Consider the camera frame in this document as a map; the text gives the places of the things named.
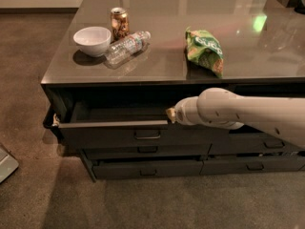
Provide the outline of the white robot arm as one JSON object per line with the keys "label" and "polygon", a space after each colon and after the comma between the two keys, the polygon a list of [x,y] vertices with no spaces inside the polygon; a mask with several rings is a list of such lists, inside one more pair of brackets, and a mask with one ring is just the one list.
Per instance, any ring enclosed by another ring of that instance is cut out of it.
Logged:
{"label": "white robot arm", "polygon": [[259,97],[210,88],[166,110],[172,123],[238,129],[243,125],[305,148],[305,99]]}

